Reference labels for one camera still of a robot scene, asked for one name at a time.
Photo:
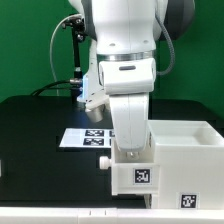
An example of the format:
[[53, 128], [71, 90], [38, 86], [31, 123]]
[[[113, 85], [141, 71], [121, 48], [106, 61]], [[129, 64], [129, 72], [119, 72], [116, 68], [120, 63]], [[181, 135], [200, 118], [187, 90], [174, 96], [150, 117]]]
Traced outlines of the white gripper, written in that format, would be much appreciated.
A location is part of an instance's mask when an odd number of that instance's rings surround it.
[[129, 94], [109, 97], [117, 146], [131, 158], [139, 157], [147, 142], [149, 95]]

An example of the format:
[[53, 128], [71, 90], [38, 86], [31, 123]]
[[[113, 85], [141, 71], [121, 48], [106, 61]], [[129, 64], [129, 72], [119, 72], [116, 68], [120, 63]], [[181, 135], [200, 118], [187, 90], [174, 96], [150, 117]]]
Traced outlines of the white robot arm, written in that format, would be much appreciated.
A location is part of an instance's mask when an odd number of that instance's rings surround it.
[[68, 1], [81, 14], [84, 32], [95, 44], [101, 90], [86, 108], [108, 104], [118, 149], [140, 152], [148, 138], [149, 93], [156, 77], [172, 71], [175, 63], [171, 53], [167, 69], [156, 69], [156, 42], [172, 42], [186, 32], [195, 0]]

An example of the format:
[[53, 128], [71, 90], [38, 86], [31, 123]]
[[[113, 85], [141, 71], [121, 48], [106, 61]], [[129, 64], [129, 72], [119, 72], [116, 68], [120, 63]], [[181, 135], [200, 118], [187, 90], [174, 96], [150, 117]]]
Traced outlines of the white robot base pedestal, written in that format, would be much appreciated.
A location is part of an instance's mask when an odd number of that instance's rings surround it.
[[83, 76], [82, 93], [77, 97], [79, 102], [86, 102], [89, 97], [101, 89], [98, 78], [96, 41], [92, 40], [89, 48], [89, 68]]

